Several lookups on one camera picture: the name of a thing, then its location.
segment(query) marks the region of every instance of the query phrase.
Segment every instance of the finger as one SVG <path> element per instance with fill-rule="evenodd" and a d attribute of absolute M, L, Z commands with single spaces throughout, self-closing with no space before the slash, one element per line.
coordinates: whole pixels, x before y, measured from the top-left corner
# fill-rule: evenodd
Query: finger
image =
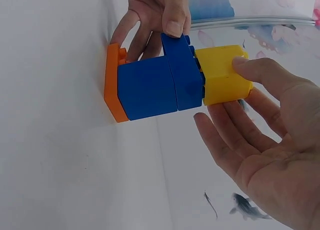
<path fill-rule="evenodd" d="M 162 49 L 161 34 L 153 32 L 144 49 L 141 59 L 149 59 L 158 57 Z"/>
<path fill-rule="evenodd" d="M 181 37 L 186 21 L 187 5 L 188 0 L 164 0 L 162 28 L 167 35 Z"/>
<path fill-rule="evenodd" d="M 253 88 L 245 101 L 263 117 L 268 126 L 281 138 L 288 132 L 281 117 L 280 107 L 257 88 Z"/>
<path fill-rule="evenodd" d="M 191 14 L 190 14 L 190 10 L 187 7 L 186 9 L 186 15 L 185 15 L 185 21 L 184 21 L 184 25 L 183 25 L 183 34 L 184 35 L 189 35 L 190 33 L 190 28 L 191 28 Z"/>
<path fill-rule="evenodd" d="M 238 101 L 223 104 L 234 126 L 244 139 L 260 152 L 264 152 L 277 145 L 270 137 L 264 135 L 248 117 Z"/>
<path fill-rule="evenodd" d="M 127 53 L 128 61 L 135 62 L 139 59 L 146 48 L 150 35 L 151 30 L 147 26 L 141 24 L 130 44 Z"/>
<path fill-rule="evenodd" d="M 128 10 L 116 27 L 110 44 L 117 43 L 121 46 L 130 30 L 137 24 L 138 21 L 138 14 L 135 11 Z"/>
<path fill-rule="evenodd" d="M 238 74 L 247 80 L 262 84 L 278 100 L 286 90 L 308 81 L 291 74 L 270 58 L 247 60 L 236 57 L 232 65 Z"/>
<path fill-rule="evenodd" d="M 244 159 L 254 154 L 260 154 L 236 129 L 223 104 L 211 105 L 208 110 L 221 138 L 232 151 L 235 151 Z"/>
<path fill-rule="evenodd" d="M 243 162 L 243 158 L 236 152 L 231 151 L 207 115 L 197 113 L 194 116 L 194 120 L 202 140 L 209 149 L 216 164 L 231 178 L 234 178 Z"/>

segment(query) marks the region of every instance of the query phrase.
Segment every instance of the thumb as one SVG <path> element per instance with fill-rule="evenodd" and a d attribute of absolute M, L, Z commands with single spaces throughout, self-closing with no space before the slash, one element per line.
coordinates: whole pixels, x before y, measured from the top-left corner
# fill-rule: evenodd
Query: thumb
<path fill-rule="evenodd" d="M 245 79 L 262 84 L 277 100 L 280 100 L 286 90 L 301 83 L 315 85 L 305 78 L 293 75 L 270 58 L 248 60 L 235 57 L 232 66 Z"/>
<path fill-rule="evenodd" d="M 188 9 L 188 0 L 164 0 L 162 28 L 165 34 L 180 38 Z"/>

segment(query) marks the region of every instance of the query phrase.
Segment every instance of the building block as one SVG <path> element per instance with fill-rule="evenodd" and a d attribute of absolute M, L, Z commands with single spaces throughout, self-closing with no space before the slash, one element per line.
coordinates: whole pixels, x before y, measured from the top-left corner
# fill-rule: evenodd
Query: building block
<path fill-rule="evenodd" d="M 203 80 L 194 58 L 195 49 L 189 46 L 189 36 L 172 38 L 163 33 L 161 40 L 174 81 L 178 110 L 200 107 L 203 99 Z"/>
<path fill-rule="evenodd" d="M 118 66 L 126 63 L 127 51 L 117 43 L 107 47 L 104 101 L 117 123 L 128 121 L 128 117 L 118 98 Z"/>
<path fill-rule="evenodd" d="M 232 67 L 234 57 L 248 58 L 239 45 L 195 50 L 195 56 L 204 74 L 204 105 L 245 99 L 253 83 L 237 74 Z"/>
<path fill-rule="evenodd" d="M 120 65 L 118 98 L 129 120 L 176 112 L 175 84 L 167 57 Z"/>

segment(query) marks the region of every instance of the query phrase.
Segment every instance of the painted fish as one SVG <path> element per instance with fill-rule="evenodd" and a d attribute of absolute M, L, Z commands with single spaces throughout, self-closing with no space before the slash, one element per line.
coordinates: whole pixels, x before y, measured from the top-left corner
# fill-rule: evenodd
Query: painted fish
<path fill-rule="evenodd" d="M 245 102 L 245 100 L 243 99 L 239 99 L 238 103 L 241 105 L 241 107 L 243 108 L 243 110 L 247 113 L 249 111 L 248 107 L 247 107 L 247 103 Z"/>
<path fill-rule="evenodd" d="M 233 193 L 232 200 L 234 203 L 234 208 L 231 209 L 230 214 L 239 212 L 242 214 L 245 221 L 248 218 L 254 221 L 258 219 L 272 219 L 269 215 L 263 215 L 262 213 L 260 213 L 257 207 L 251 206 L 249 203 L 251 200 L 249 198 L 244 198 L 237 193 Z"/>
<path fill-rule="evenodd" d="M 215 219 L 217 220 L 218 219 L 218 213 L 217 213 L 216 209 L 214 208 L 214 206 L 212 205 L 211 200 L 208 197 L 206 191 L 204 191 L 204 197 L 205 197 L 206 201 L 210 204 L 210 206 L 213 209 L 213 211 L 215 212 Z"/>

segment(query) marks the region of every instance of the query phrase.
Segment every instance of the wrist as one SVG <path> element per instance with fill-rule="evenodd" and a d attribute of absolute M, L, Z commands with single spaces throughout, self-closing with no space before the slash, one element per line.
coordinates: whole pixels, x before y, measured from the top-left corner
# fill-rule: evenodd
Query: wrist
<path fill-rule="evenodd" d="M 314 210 L 312 220 L 307 230 L 319 230 L 320 229 L 320 203 Z"/>

